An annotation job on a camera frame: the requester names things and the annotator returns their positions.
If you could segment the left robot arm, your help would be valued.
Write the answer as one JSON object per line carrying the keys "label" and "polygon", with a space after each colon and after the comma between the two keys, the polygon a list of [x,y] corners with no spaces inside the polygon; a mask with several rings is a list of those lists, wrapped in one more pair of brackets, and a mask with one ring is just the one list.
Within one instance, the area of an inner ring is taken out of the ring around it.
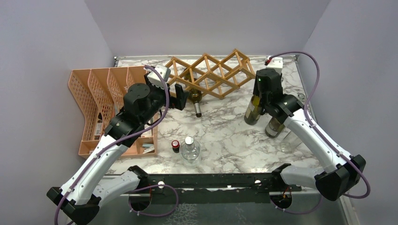
{"label": "left robot arm", "polygon": [[147,123],[158,112],[182,110],[189,92],[179,84],[176,95],[168,87],[150,82],[136,83],[123,97],[124,105],[113,117],[100,138],[94,152],[72,178],[61,187],[52,187],[47,197],[77,225],[90,223],[100,208],[126,192],[149,192],[148,174],[138,166],[130,167],[122,175],[100,184],[110,166],[148,130]]}

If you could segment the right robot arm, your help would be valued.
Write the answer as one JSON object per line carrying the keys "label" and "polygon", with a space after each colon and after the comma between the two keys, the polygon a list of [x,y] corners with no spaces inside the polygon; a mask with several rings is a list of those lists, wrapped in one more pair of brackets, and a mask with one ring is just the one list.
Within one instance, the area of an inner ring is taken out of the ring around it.
{"label": "right robot arm", "polygon": [[265,113],[293,132],[315,155],[321,168],[284,164],[273,172],[271,186],[278,191],[289,185],[313,188],[324,198],[335,201],[358,184],[366,161],[332,140],[294,95],[283,92],[281,78],[275,69],[260,69],[256,72],[253,92],[259,96]]}

